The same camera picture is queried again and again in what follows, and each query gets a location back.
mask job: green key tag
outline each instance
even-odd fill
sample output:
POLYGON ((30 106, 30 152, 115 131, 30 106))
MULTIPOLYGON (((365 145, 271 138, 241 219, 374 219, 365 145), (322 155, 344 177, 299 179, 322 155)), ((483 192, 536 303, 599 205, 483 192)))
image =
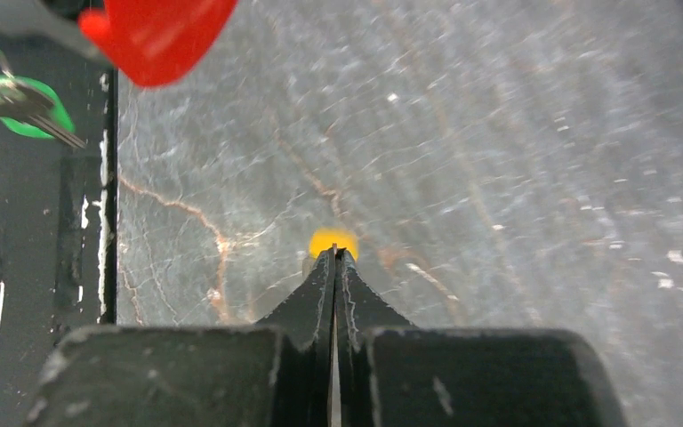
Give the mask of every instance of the green key tag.
MULTIPOLYGON (((9 77, 7 76, 0 76, 0 81, 8 79, 9 77)), ((69 113, 67 112, 67 109, 65 109, 64 104, 61 103, 59 95, 56 94, 56 92, 49 85, 28 77, 15 77, 15 79, 21 81, 26 85, 33 86, 38 91, 45 93, 49 98, 51 98, 51 100, 53 101, 53 108, 48 113, 48 115, 57 125, 63 127, 67 131, 75 131, 75 124, 72 122, 72 119, 69 118, 69 113)), ((28 125, 26 123, 22 123, 19 120, 15 120, 9 117, 0 117, 0 120, 10 131, 17 133, 19 135, 27 136, 29 138, 53 138, 51 135, 43 132, 37 127, 33 125, 28 125)))

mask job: scratched black edge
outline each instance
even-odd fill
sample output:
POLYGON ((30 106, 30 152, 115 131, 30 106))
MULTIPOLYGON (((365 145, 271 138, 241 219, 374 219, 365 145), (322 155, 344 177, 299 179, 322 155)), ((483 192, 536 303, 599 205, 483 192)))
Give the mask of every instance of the scratched black edge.
MULTIPOLYGON (((100 315, 100 274, 106 278, 105 297, 108 306, 101 321, 113 321, 116 307, 116 245, 111 239, 107 251, 107 268, 100 272, 98 211, 87 209, 88 223, 85 229, 82 229, 80 220, 85 197, 90 203, 100 201, 100 142, 105 130, 108 132, 108 164, 112 169, 109 174, 111 179, 106 188, 106 221, 109 225, 109 235, 115 236, 117 192, 113 169, 116 164, 116 97, 109 97, 101 92, 98 78, 106 71, 111 83, 108 93, 115 93, 116 76, 50 42, 30 40, 25 43, 28 44, 27 49, 38 46, 37 49, 41 53, 32 60, 33 64, 28 64, 30 60, 26 60, 25 54, 21 52, 26 48, 20 42, 0 38, 0 47, 7 57, 22 57, 12 64, 13 67, 21 62, 20 69, 26 71, 24 74, 44 80, 54 88, 63 88, 64 93, 68 93, 68 96, 64 95, 62 99, 68 109, 72 105, 75 106, 70 109, 70 114, 76 122, 78 132, 84 132, 89 143, 88 149, 81 153, 72 153, 65 149, 56 170, 42 171, 49 175, 47 177, 19 182, 0 182, 0 186, 9 188, 4 190, 4 194, 39 194, 46 191, 56 193, 54 205, 43 204, 40 207, 49 215, 59 216, 55 222, 30 223, 30 215, 25 215, 25 212, 33 212, 38 206, 29 203, 23 206, 9 206, 0 212, 0 232, 8 235, 12 243, 4 249, 4 254, 0 254, 0 259, 7 260, 0 271, 1 279, 8 286, 4 312, 18 312, 20 318, 24 319, 9 324, 4 322, 0 331, 0 373, 6 373, 0 375, 0 426, 22 424, 32 405, 37 373, 56 342, 68 330, 96 322, 100 315), (51 62, 56 68, 46 67, 51 65, 51 62), (61 69, 72 69, 74 72, 61 73, 61 69), (90 96, 91 90, 94 90, 97 96, 90 96), (85 103, 88 104, 87 111, 77 108, 85 103), (103 115, 99 115, 97 112, 104 109, 104 104, 108 107, 103 115), (51 186, 45 184, 52 182, 57 184, 55 188, 46 188, 51 186), (23 223, 19 226, 13 225, 20 222, 23 223), (31 245, 31 236, 45 236, 45 233, 55 236, 54 248, 44 246, 36 250, 31 245), (10 283, 19 284, 20 280, 14 278, 23 279, 21 281, 25 283, 22 285, 27 285, 30 280, 47 282, 51 276, 52 297, 32 292, 29 286, 9 286, 10 283), (79 286, 84 287, 84 300, 81 303, 76 301, 79 286)), ((24 139, 0 129, 0 141, 3 140, 14 140, 8 143, 15 144, 25 143, 24 139)), ((46 147, 45 144, 36 144, 35 150, 48 149, 46 147)), ((33 166, 19 165, 19 160, 15 161, 13 157, 9 161, 11 163, 8 167, 14 169, 29 171, 33 166)))

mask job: silver object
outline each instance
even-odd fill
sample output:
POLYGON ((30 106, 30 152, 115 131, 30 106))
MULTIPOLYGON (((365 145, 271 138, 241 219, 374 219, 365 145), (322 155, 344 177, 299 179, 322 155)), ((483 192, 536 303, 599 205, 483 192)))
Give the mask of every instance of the silver object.
POLYGON ((53 121, 49 112, 53 100, 35 87, 19 80, 7 79, 0 85, 0 117, 9 117, 33 125, 75 149, 87 145, 72 132, 53 121))
POLYGON ((12 37, 46 36, 88 60, 111 67, 108 58, 75 22, 52 12, 42 0, 0 0, 0 33, 12 37))

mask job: yellow object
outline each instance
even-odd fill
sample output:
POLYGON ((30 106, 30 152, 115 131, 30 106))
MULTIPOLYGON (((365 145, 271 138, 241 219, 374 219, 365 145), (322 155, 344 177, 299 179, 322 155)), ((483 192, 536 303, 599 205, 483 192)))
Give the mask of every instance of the yellow object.
POLYGON ((355 260, 358 258, 358 238, 351 232, 343 229, 318 229, 310 239, 310 256, 318 258, 321 252, 333 247, 347 249, 355 260))

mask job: gray marble surface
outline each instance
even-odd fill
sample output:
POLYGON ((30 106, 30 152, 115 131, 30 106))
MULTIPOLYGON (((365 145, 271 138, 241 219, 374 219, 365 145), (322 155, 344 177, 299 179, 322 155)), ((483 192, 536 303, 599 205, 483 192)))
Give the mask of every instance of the gray marble surface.
POLYGON ((683 0, 244 0, 119 95, 119 323, 253 322, 343 226, 417 325, 574 330, 683 426, 683 0))

